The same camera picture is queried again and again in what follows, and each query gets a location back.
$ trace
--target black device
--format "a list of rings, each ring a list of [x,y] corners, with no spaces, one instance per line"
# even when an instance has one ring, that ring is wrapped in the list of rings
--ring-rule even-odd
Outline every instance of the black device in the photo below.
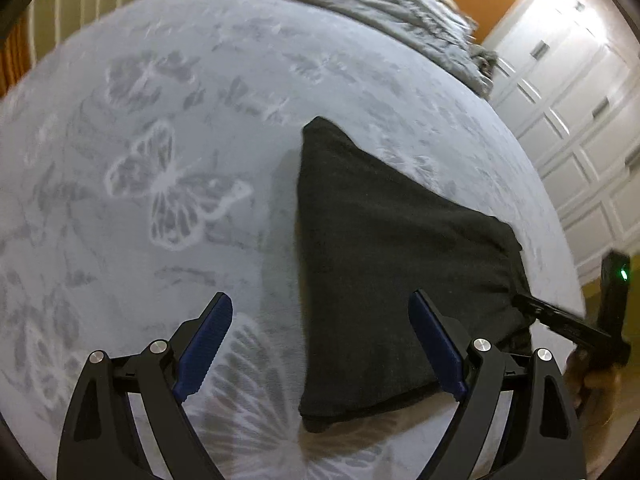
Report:
[[[600,266],[600,309],[596,326],[590,326],[583,319],[531,296],[516,295],[513,305],[585,350],[588,356],[584,363],[585,373],[614,364],[625,366],[631,356],[631,345],[622,335],[630,277],[631,259],[628,254],[609,251]],[[590,396],[585,388],[580,392],[582,403],[577,409],[578,417],[585,410]]]
[[[460,323],[442,316],[427,295],[414,292],[409,320],[442,388],[460,405],[420,479],[466,480],[481,452],[500,392],[513,390],[510,416],[486,479],[580,480],[586,477],[578,420],[549,350],[529,356],[471,340]],[[149,423],[174,480],[223,479],[182,410],[195,393],[225,336],[231,300],[218,293],[203,314],[183,323],[169,341],[140,354],[87,359],[66,414],[58,480],[156,478],[148,466],[128,393],[142,394]]]

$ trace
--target gray bedspread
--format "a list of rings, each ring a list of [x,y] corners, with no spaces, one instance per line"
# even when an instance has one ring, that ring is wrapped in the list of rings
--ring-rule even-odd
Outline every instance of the gray bedspread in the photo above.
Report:
[[[481,68],[495,53],[469,43],[436,0],[299,0],[339,12],[417,50],[481,97],[493,89]]]
[[[423,468],[455,409],[446,394],[320,435],[300,429],[296,179],[300,129],[318,115],[511,223],[532,292],[581,311],[536,171],[444,70],[299,2],[139,0],[71,37],[0,104],[0,411],[48,478],[89,352],[140,352],[218,290],[236,315],[185,409],[228,479],[404,480]],[[564,362],[572,346],[532,330]],[[505,402],[498,411],[486,452]]]

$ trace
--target black cloth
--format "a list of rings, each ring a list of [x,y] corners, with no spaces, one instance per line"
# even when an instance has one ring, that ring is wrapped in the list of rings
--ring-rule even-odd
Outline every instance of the black cloth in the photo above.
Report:
[[[511,306],[529,292],[511,227],[432,193],[323,118],[303,129],[298,215],[305,420],[348,420],[437,390],[408,321],[417,288],[472,337],[530,352],[532,319]]]

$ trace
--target white cabinet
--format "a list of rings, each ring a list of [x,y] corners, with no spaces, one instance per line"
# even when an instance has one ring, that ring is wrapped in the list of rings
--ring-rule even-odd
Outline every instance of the white cabinet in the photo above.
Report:
[[[599,5],[532,0],[489,45],[490,103],[538,170],[584,282],[609,248],[640,249],[640,171],[625,165],[640,146],[640,47],[607,37]]]

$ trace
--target butterfly pattern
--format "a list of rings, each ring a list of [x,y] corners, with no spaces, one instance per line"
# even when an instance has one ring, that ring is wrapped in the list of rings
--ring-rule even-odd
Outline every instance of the butterfly pattern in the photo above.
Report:
[[[182,84],[195,80],[193,65],[199,58],[185,58],[174,50],[159,57],[151,50],[136,56],[116,58],[107,69],[106,101],[113,107],[126,107],[132,111],[154,104],[162,93],[154,80],[164,76]]]
[[[0,126],[7,126],[20,118],[28,106],[30,94],[31,89],[22,82],[0,101]]]
[[[404,173],[433,192],[442,194],[441,178],[435,160],[427,155],[405,153],[398,142],[387,136],[380,137],[377,155],[392,168]]]
[[[252,186],[230,176],[186,174],[177,166],[174,127],[157,120],[104,177],[114,198],[150,196],[152,243],[179,251],[202,240],[206,222],[221,219],[252,194]]]
[[[0,274],[0,340],[13,345],[16,371],[5,378],[34,396],[39,418],[62,426],[86,359],[78,348],[78,313],[60,284],[39,290],[39,302],[33,292],[15,269]]]
[[[243,313],[234,317],[197,397],[203,401],[188,401],[185,411],[222,474],[235,480],[367,478],[399,425],[399,412],[391,412],[324,433],[301,430],[284,366]]]

